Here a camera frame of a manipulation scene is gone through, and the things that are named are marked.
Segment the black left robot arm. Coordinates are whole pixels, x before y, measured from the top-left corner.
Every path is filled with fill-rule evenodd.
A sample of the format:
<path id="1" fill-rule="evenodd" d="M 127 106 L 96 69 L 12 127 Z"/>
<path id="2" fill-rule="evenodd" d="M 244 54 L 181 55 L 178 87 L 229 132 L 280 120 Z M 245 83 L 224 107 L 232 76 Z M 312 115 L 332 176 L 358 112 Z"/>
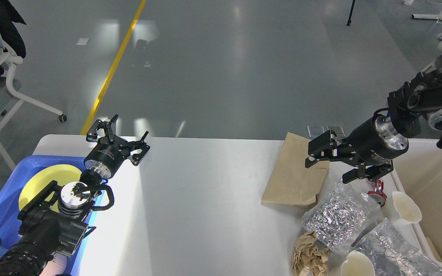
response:
<path id="1" fill-rule="evenodd" d="M 86 223 L 88 215 L 114 205 L 108 180 L 127 159 L 138 166 L 150 149 L 145 141 L 148 131 L 133 141 L 115 135 L 112 124 L 117 119 L 115 115 L 92 124 L 86 140 L 95 146 L 84 158 L 78 180 L 63 186 L 49 180 L 19 211 L 21 237 L 0 255 L 0 276 L 38 276 L 54 254 L 71 257 L 94 230 Z"/>

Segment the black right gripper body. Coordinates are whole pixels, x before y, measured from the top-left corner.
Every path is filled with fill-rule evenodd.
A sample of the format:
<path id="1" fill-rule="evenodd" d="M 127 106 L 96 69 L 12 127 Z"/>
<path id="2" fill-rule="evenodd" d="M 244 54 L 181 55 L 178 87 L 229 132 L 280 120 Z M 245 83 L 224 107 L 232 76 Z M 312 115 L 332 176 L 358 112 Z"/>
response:
<path id="1" fill-rule="evenodd" d="M 405 154 L 409 141 L 384 115 L 377 115 L 354 129 L 345 143 L 368 165 L 378 166 Z"/>

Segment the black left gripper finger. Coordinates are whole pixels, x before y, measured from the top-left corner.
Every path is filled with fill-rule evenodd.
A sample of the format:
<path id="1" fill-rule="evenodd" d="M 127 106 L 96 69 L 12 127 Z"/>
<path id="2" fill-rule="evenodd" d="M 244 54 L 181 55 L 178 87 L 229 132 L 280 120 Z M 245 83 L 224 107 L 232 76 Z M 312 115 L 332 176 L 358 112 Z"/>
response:
<path id="1" fill-rule="evenodd" d="M 112 119 L 103 121 L 97 119 L 90 127 L 86 134 L 86 141 L 89 143 L 105 143 L 113 145 L 115 143 L 115 134 L 112 125 L 117 121 L 118 115 L 114 115 Z M 104 135 L 99 136 L 98 131 L 103 130 Z"/>
<path id="2" fill-rule="evenodd" d="M 134 166 L 138 166 L 149 152 L 150 146 L 145 141 L 148 135 L 149 131 L 145 131 L 140 140 L 125 141 L 123 143 L 123 156 Z"/>

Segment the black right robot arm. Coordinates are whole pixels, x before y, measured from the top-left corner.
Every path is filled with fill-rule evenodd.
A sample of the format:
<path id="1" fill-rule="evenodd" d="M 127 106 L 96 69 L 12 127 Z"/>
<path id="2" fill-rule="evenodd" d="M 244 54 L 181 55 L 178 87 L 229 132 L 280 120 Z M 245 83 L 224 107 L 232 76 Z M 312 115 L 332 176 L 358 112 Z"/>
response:
<path id="1" fill-rule="evenodd" d="M 352 167 L 342 175 L 344 183 L 376 181 L 394 170 L 393 159 L 405 154 L 409 139 L 421 133 L 421 118 L 441 132 L 436 145 L 442 149 L 442 68 L 419 72 L 389 93 L 387 103 L 341 142 L 333 130 L 311 140 L 305 167 L 320 161 L 340 161 Z"/>

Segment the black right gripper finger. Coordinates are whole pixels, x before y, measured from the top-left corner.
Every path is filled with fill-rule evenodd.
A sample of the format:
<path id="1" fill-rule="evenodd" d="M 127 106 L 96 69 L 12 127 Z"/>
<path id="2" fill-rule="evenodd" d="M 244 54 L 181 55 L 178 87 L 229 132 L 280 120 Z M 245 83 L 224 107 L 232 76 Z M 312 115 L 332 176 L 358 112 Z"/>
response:
<path id="1" fill-rule="evenodd" d="M 358 166 L 358 156 L 354 147 L 339 140 L 333 130 L 324 132 L 308 143 L 305 167 L 310 168 L 320 161 L 341 161 L 349 166 Z"/>
<path id="2" fill-rule="evenodd" d="M 342 182 L 348 184 L 357 179 L 367 179 L 374 182 L 388 173 L 391 173 L 393 170 L 394 167 L 392 163 L 369 167 L 359 164 L 357 168 L 353 168 L 342 175 Z"/>

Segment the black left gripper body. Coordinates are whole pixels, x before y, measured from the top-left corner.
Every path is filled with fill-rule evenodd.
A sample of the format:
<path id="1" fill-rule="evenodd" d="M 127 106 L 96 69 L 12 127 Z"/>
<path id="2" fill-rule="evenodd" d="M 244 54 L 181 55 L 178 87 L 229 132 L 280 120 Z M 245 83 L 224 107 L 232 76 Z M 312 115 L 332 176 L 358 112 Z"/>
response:
<path id="1" fill-rule="evenodd" d="M 84 166 L 98 173 L 102 179 L 110 179 L 128 157 L 130 157 L 128 149 L 118 149 L 114 145 L 98 143 L 84 159 Z"/>

